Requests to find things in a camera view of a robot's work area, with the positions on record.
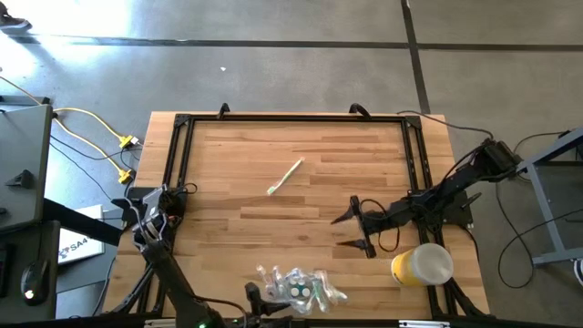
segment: computer mouse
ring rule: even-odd
[[[20,292],[30,306],[41,304],[48,296],[48,261],[37,260],[22,272]]]

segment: plastic bag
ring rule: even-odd
[[[326,271],[304,273],[298,268],[282,276],[277,266],[271,275],[258,265],[257,272],[266,285],[266,291],[274,302],[286,302],[300,314],[310,314],[317,302],[320,311],[330,311],[330,303],[336,305],[348,297],[330,284]]]

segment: wooden tabletop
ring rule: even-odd
[[[137,186],[161,184],[176,114],[152,113]],[[447,129],[426,118],[422,122],[433,180],[439,181],[454,164]],[[267,196],[267,189],[300,157],[305,158],[301,166]],[[178,176],[178,166],[172,181]],[[335,244],[360,238],[355,220],[330,225],[346,211],[352,195],[389,204],[410,189],[399,125],[199,122],[194,128],[186,181],[196,183],[199,191],[189,195],[174,255],[196,294],[236,302],[249,310],[243,286],[255,282],[264,287],[256,272],[258,264],[268,272],[274,265],[282,272],[294,267],[320,269],[348,295],[348,302],[333,307],[330,313],[314,309],[312,318],[430,318],[426,288],[402,287],[390,273],[391,259],[419,244],[411,223],[401,228],[396,251],[387,253],[376,247],[378,257],[371,260],[362,251]],[[382,245],[392,249],[395,236],[396,231],[383,232]],[[457,227],[445,226],[444,237],[454,259],[456,280],[487,313],[474,244]],[[124,234],[104,310],[111,310],[128,294],[144,264],[129,234]],[[155,291],[150,293],[150,303]],[[444,309],[443,290],[438,292]],[[229,306],[211,306],[225,317],[240,315]],[[164,315],[174,314],[167,300]]]

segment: gray floor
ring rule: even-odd
[[[406,42],[396,0],[196,1],[6,1],[12,15],[26,16],[38,34],[176,39],[321,40]],[[583,5],[570,0],[410,0],[417,39],[422,43],[583,44]],[[3,74],[56,106],[95,111],[119,132],[141,138],[153,110],[344,112],[359,102],[373,113],[419,110],[409,50],[253,47],[71,46],[58,39],[18,45],[0,37]],[[420,52],[432,113],[451,122],[487,128],[509,145],[538,132],[575,128],[583,122],[583,52]],[[14,94],[6,85],[0,93]],[[107,152],[117,142],[90,118],[64,117]],[[54,134],[70,138],[59,127]],[[450,130],[461,156],[484,136]],[[552,142],[537,138],[523,157]],[[85,152],[91,149],[75,140]],[[94,175],[110,196],[123,187],[105,162],[72,158]],[[542,218],[527,184],[504,182],[501,196],[520,231]],[[570,263],[536,271],[522,290],[497,277],[499,252],[513,234],[499,212],[494,186],[472,188],[484,195],[472,205],[486,294],[500,318],[579,326],[583,287]],[[70,207],[107,198],[78,169],[51,151],[47,197]],[[534,253],[548,251],[545,231],[526,238]],[[528,262],[518,244],[503,261],[512,283],[527,277]],[[99,268],[105,275],[105,268]],[[91,312],[100,286],[59,295],[59,317]],[[79,305],[79,300],[87,304]]]

